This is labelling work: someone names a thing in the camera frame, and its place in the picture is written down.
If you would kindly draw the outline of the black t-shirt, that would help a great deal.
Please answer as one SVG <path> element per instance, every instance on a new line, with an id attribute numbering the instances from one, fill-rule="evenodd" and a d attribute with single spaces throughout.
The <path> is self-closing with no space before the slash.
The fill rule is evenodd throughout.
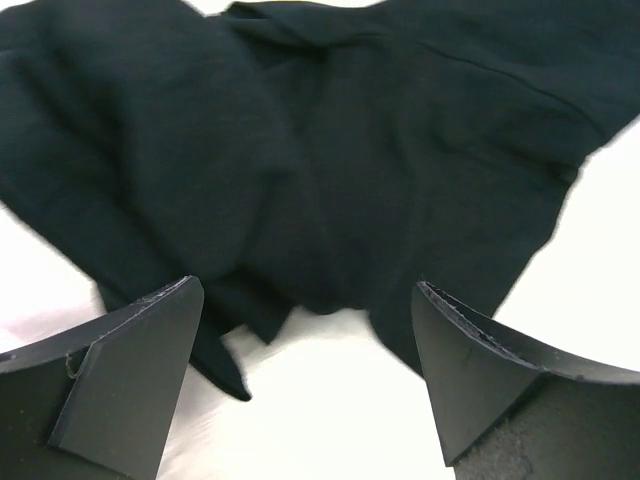
<path id="1" fill-rule="evenodd" d="M 635 1 L 1 15 L 2 202 L 108 310 L 199 278 L 191 362 L 244 401 L 221 336 L 269 342 L 299 306 L 366 311 L 418 369 L 414 284 L 494 313 L 638 113 Z"/>

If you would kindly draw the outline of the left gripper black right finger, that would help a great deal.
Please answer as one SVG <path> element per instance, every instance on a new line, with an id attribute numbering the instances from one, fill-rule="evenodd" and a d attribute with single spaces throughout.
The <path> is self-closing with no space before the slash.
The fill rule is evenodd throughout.
<path id="1" fill-rule="evenodd" d="M 414 290 L 412 321 L 457 478 L 638 478 L 637 372 L 554 348 L 426 282 Z"/>

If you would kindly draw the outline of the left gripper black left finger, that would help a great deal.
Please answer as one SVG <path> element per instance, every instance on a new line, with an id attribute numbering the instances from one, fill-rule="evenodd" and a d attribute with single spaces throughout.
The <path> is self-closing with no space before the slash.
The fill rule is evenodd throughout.
<path id="1" fill-rule="evenodd" d="M 186 277 L 2 353 L 2 478 L 155 478 L 203 300 Z"/>

